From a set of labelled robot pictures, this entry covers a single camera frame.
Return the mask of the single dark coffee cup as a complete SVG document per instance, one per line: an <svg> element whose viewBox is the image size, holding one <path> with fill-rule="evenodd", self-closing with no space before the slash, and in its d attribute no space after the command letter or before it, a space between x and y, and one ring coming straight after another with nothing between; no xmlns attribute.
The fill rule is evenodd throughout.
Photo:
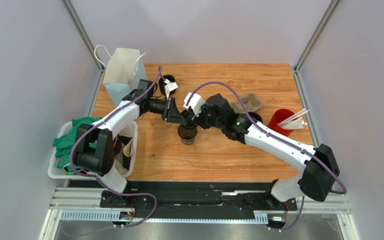
<svg viewBox="0 0 384 240"><path fill-rule="evenodd" d="M197 136L198 130L196 127L194 128L186 128L183 125L179 125L177 128L177 134L180 137L180 140L185 145L191 145L195 141L195 137Z"/></svg>

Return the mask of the white paper bag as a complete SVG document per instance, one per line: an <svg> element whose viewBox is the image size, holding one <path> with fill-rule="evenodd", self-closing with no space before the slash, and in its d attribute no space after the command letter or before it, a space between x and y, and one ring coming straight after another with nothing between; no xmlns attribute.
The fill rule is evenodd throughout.
<svg viewBox="0 0 384 240"><path fill-rule="evenodd" d="M97 56L99 47L109 56L107 63ZM124 97L135 90L141 79L148 79L142 60L144 54L138 49L118 47L111 54L105 46L99 44L94 48L93 54L105 69L103 86L114 106L118 106Z"/></svg>

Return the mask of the single black cup lid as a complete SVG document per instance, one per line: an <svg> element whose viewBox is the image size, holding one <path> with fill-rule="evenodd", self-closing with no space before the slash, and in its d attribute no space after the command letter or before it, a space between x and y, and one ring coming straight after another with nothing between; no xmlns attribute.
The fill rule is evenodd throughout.
<svg viewBox="0 0 384 240"><path fill-rule="evenodd" d="M194 129L198 126L196 122L196 116L191 110L184 110L181 112L181 116L186 121L185 125L182 125L185 129Z"/></svg>

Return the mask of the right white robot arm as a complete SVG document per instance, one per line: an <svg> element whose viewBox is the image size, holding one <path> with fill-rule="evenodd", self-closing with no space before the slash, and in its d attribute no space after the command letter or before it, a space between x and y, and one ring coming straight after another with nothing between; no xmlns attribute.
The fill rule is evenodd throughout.
<svg viewBox="0 0 384 240"><path fill-rule="evenodd" d="M264 150L298 171L293 177L275 179L270 184L266 193L271 200L285 202L306 196L324 202L340 174L329 146L314 147L294 141L248 114L236 114L220 94L204 100L197 93L189 93L183 108L194 114L192 121L203 129L220 129L228 139Z"/></svg>

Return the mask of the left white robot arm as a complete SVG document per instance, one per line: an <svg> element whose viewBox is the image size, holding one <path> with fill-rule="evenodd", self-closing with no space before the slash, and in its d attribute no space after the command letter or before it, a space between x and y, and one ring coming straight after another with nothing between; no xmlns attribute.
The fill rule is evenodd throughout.
<svg viewBox="0 0 384 240"><path fill-rule="evenodd" d="M114 167L114 140L118 134L146 112L159 114L168 123L186 125L175 98L161 100L153 97L155 84L155 81L141 79L138 87L107 116L78 127L69 155L70 166L77 175L92 177L108 191L125 196L128 181Z"/></svg>

